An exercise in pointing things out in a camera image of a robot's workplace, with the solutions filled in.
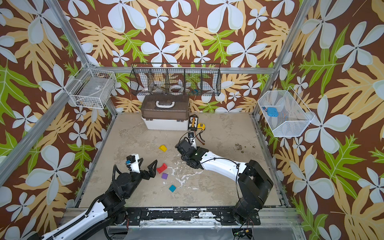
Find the yellow tape measure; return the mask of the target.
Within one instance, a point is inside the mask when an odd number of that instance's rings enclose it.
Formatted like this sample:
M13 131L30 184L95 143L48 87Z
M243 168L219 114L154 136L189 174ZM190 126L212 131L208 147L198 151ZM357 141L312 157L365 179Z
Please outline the yellow tape measure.
M206 129L206 125L203 123L198 123L197 130L204 131Z

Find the white storage box brown lid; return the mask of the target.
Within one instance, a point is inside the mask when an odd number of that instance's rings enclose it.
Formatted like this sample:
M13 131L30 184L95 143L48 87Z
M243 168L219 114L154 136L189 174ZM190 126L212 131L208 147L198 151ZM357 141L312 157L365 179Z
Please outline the white storage box brown lid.
M187 95L154 94L146 96L142 119L149 130L187 131L190 116Z

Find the blue small device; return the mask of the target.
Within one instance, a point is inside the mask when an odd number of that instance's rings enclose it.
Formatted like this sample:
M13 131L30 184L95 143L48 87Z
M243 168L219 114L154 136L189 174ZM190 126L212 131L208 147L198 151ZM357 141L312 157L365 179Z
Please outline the blue small device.
M276 118L276 117L279 116L279 112L278 112L278 110L277 110L276 108L268 107L268 108L267 108L267 115L268 115L269 117L274 117L274 118Z

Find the yellow triangular wood block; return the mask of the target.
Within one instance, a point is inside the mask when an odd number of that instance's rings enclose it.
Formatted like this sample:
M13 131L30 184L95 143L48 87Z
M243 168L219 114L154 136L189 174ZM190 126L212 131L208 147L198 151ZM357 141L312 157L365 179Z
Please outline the yellow triangular wood block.
M161 146L159 147L159 149L160 149L161 151L163 151L163 152L166 152L166 151L167 151L167 147L166 147L165 145L161 145Z

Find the aluminium frame post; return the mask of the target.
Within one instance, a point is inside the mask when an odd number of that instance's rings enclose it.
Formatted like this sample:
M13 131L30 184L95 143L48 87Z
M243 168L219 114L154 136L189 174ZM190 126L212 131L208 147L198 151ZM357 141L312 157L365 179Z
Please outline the aluminium frame post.
M255 68L253 70L253 74L268 74L269 78L266 81L263 90L260 93L260 97L263 96L268 90L270 90L270 87L272 86L274 80L279 75L280 68L283 66L283 60L286 58L288 53L290 52L290 49L296 39L296 37L300 33L300 27L303 25L303 23L306 20L306 17L308 16L308 13L310 11L310 8L314 6L314 4L317 1L313 0L307 0L303 1L302 6L299 8L298 14L295 17L295 20L292 24L292 27L288 33L288 36L283 44L282 50L277 57L277 61L274 63L273 68Z

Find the teal cube wood block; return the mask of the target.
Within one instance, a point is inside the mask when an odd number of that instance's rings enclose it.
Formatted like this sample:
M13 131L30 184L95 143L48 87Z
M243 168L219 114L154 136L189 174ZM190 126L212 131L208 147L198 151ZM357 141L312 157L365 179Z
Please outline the teal cube wood block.
M171 185L170 187L169 187L169 190L173 193L175 190L176 190L177 188L176 188L176 186L174 186L174 185Z

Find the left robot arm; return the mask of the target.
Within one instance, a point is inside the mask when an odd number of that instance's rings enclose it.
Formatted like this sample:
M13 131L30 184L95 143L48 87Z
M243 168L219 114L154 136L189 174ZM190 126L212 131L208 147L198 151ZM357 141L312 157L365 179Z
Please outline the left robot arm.
M105 193L96 197L90 207L59 228L39 236L35 233L29 240L86 240L98 231L112 224L122 224L126 220L126 200L129 199L142 180L154 178L157 173L157 160L141 170L143 159L139 155L129 155L126 159L128 172L113 167L111 184Z

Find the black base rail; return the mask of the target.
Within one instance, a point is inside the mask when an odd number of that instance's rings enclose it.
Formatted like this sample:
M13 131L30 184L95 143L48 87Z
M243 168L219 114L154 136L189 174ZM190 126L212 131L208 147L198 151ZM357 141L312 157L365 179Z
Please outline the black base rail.
M235 214L235 208L231 206L224 207L175 207L175 208L144 208L130 207L126 208L127 220L129 226L143 226L148 222L166 222L171 223L212 223L221 226L232 226L252 224L254 226L261 225L258 211L252 210L245 217Z

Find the red arch wood block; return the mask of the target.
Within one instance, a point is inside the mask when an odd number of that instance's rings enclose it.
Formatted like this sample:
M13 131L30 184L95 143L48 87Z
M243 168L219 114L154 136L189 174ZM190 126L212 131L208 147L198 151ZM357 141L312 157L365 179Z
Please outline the red arch wood block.
M162 164L160 167L157 168L157 172L159 174L163 173L166 169L168 168L168 166L166 164Z

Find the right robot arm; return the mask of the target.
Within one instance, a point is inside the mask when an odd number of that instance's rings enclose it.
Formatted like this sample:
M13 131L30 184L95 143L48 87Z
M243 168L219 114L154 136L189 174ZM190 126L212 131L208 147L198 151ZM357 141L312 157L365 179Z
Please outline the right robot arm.
M220 157L188 140L181 140L175 148L189 167L213 171L235 181L237 192L240 192L233 209L237 223L246 223L264 207L274 183L258 162L237 162Z

